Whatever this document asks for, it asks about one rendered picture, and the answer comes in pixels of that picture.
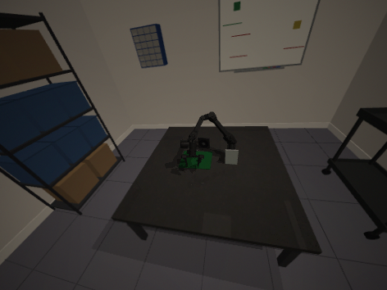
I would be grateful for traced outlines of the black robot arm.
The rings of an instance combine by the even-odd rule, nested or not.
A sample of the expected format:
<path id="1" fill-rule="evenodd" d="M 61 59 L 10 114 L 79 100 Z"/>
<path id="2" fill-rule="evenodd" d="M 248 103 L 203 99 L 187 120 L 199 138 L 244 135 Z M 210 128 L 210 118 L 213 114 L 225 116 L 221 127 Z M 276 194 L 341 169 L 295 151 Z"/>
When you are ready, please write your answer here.
<path id="1" fill-rule="evenodd" d="M 198 123 L 196 124 L 193 132 L 189 135 L 189 138 L 187 140 L 181 140 L 180 142 L 180 148 L 196 148 L 196 143 L 198 141 L 192 141 L 195 140 L 198 135 L 198 130 L 204 120 L 210 120 L 224 135 L 224 140 L 227 142 L 227 149 L 229 150 L 235 150 L 235 144 L 237 143 L 237 140 L 234 138 L 234 135 L 227 132 L 227 130 L 223 127 L 223 125 L 219 122 L 219 120 L 216 118 L 216 114 L 211 111 L 210 113 L 200 116 Z"/>

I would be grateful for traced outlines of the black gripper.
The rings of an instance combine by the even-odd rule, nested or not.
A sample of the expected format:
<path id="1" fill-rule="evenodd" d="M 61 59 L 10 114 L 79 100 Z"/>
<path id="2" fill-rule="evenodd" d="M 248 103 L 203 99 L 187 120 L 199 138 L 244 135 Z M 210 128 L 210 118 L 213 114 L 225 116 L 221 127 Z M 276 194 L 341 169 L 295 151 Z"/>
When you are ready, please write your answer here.
<path id="1" fill-rule="evenodd" d="M 198 165 L 199 165 L 200 161 L 204 158 L 204 155 L 196 156 L 196 148 L 190 148 L 189 149 L 189 156 L 181 155 L 181 158 L 183 158 L 183 160 L 185 160 L 185 163 L 186 163 L 186 166 L 187 166 L 187 159 L 186 159 L 186 157 L 198 157 Z"/>

